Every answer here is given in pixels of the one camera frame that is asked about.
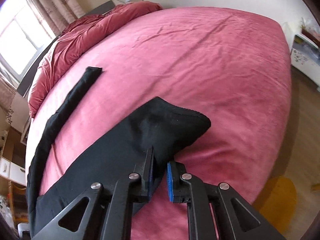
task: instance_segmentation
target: silver bolt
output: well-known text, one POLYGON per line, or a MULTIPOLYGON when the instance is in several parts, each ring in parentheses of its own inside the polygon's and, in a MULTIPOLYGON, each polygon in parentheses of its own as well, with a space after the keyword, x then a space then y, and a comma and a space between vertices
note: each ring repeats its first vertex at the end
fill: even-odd
POLYGON ((222 182, 220 184, 220 188, 223 189, 223 190, 227 190, 230 188, 229 184, 228 183, 225 183, 225 182, 222 182))
POLYGON ((192 178, 192 175, 191 174, 189 174, 189 173, 185 173, 185 174, 182 174, 182 176, 181 176, 183 179, 185 179, 185 180, 189 180, 189 179, 191 179, 192 178))
POLYGON ((91 188, 92 189, 99 189, 99 188, 101 188, 101 184, 98 182, 92 183, 91 188))
POLYGON ((138 173, 130 173, 129 174, 129 179, 138 179, 139 178, 139 174, 138 173))

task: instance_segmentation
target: wooden cabinet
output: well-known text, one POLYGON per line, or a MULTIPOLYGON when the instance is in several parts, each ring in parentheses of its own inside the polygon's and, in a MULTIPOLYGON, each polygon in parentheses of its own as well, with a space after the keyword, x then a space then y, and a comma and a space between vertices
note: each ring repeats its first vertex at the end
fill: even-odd
POLYGON ((26 146, 20 142, 21 133, 12 127, 5 138, 0 152, 0 194, 9 193, 9 181, 26 186, 26 146))

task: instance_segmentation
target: pink mattress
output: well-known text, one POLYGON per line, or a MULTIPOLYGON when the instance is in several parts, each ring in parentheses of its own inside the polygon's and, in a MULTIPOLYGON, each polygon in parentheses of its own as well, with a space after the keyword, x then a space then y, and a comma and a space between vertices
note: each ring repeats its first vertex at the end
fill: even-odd
MULTIPOLYGON (((41 195, 95 140, 159 96, 212 123, 176 160, 204 182, 228 182, 254 201, 277 158, 290 108, 290 57, 278 23, 214 7, 132 20, 84 53, 49 92, 31 123, 27 172, 46 121, 87 66, 104 72, 52 145, 41 195)), ((186 206, 169 202, 165 179, 134 216, 132 239, 188 239, 186 206)))

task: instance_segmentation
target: white drawer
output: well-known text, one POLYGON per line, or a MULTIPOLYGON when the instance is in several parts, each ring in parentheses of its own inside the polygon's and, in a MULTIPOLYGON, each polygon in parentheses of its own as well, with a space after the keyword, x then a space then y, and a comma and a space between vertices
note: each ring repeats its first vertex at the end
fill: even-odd
POLYGON ((0 159, 0 175, 5 178, 8 178, 9 170, 10 170, 10 162, 5 158, 1 158, 0 159))
POLYGON ((15 163, 11 163, 9 179, 26 186, 26 171, 15 163))

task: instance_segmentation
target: yellow stool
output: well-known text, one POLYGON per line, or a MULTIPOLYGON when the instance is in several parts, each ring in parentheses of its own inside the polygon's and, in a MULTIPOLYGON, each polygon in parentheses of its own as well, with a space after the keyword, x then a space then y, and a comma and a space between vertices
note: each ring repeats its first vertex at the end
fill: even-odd
POLYGON ((296 203, 297 191, 293 182, 280 176, 267 181, 252 206, 283 234, 293 217, 296 203))

